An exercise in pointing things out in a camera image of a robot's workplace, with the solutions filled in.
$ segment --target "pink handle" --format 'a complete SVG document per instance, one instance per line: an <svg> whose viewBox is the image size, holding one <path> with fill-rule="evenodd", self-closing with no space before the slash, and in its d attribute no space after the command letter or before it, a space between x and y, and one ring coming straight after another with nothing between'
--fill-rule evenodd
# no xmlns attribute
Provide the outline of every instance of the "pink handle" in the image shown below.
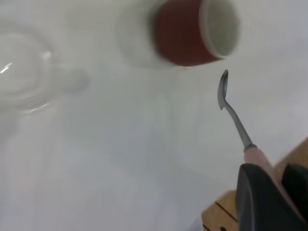
<svg viewBox="0 0 308 231"><path fill-rule="evenodd" d="M289 206L297 213L297 215L303 219L302 215L294 205L292 199L290 198L289 194L286 192L285 188L278 180L278 175L276 171L273 169L271 164L269 163L268 159L264 155L264 153L258 148L252 148L245 152L244 155L245 163L247 164L254 164L261 167L264 171L267 172L273 183L276 185L277 189L280 191L281 195L285 198L286 202Z"/></svg>

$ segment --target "metal spoon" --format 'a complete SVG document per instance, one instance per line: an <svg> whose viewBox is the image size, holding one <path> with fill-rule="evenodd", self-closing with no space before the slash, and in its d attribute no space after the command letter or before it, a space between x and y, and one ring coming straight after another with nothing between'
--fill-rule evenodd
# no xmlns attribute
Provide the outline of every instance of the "metal spoon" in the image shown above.
<svg viewBox="0 0 308 231"><path fill-rule="evenodd" d="M226 101L226 94L227 94L227 86L228 86L228 70L225 70L225 72L223 73L221 79L220 79L220 83L219 83L219 87L218 87L218 104L221 108L221 110L223 108L226 108L227 111L229 112L229 114L231 115L235 126L237 128L237 131L240 134L240 137L242 139L243 145L244 145L244 160L245 163L247 164L254 164L254 165L258 165L259 167L261 167L264 171L267 172L267 174L269 175L269 177L272 179L273 183L276 185L277 189L280 191L280 193L282 194L282 196L285 198L286 202L291 206L291 208L297 213L297 215L303 219L303 217L301 216L300 212L298 211L298 209L296 208L296 206L294 205L292 199L290 198L290 196L288 195L288 193L286 192L286 190L284 189L284 187L282 186L276 171L273 169L273 167L271 166L271 164L269 163L268 159L266 158L266 156L264 155L264 153L257 148L257 146L255 146L249 135L247 134L244 126L242 125L239 117L237 116L236 112L234 111L234 109L230 106L230 104L228 104L228 102Z"/></svg>
<svg viewBox="0 0 308 231"><path fill-rule="evenodd" d="M244 152L246 152L248 149L256 148L257 146L255 146L252 143L248 133L246 132L246 130L245 130L243 124L241 123L239 117L237 116L236 112L230 106L230 104L228 104L228 102L226 101L227 86L228 86L228 75L229 75L228 70L225 70L225 72L223 73L223 75L220 79L220 83L219 83L219 87L218 87L218 104L219 104L221 110L223 108L226 108L227 111L229 112L229 114L231 115L231 117L232 117L232 119L235 123L235 126L237 128L237 131L240 134L243 145L245 147Z"/></svg>

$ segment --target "white surface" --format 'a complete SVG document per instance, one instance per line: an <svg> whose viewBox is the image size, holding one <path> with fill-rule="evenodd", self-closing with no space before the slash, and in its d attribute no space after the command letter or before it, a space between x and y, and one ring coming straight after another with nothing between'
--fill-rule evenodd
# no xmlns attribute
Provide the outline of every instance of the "white surface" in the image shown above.
<svg viewBox="0 0 308 231"><path fill-rule="evenodd" d="M227 99L270 161L299 144L308 133L308 2L234 2L238 51L183 68L153 52L153 1L3 0L1 15L44 34L71 71L52 107L0 115L0 230L188 229L235 188L243 162L217 103L226 68Z"/></svg>

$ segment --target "red mug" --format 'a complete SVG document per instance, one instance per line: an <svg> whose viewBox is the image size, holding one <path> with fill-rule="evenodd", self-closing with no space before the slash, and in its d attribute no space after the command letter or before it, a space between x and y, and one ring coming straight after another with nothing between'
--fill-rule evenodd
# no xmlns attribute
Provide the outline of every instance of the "red mug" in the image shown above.
<svg viewBox="0 0 308 231"><path fill-rule="evenodd" d="M236 47L238 35L239 20L229 0L169 0L154 22L158 52L180 66L225 58Z"/></svg>

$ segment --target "wooden surface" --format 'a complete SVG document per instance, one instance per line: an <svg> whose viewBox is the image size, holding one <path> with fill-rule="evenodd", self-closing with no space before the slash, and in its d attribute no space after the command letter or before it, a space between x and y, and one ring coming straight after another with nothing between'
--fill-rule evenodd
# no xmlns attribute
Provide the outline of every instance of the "wooden surface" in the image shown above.
<svg viewBox="0 0 308 231"><path fill-rule="evenodd" d="M299 164L308 168L308 138L276 166L280 178L287 164ZM202 221L205 230L238 231L235 195L236 191L227 192L203 212Z"/></svg>
<svg viewBox="0 0 308 231"><path fill-rule="evenodd" d="M225 210L217 204L213 204L203 212L202 221L204 228L210 231L237 231L239 229L237 221L230 217Z"/></svg>

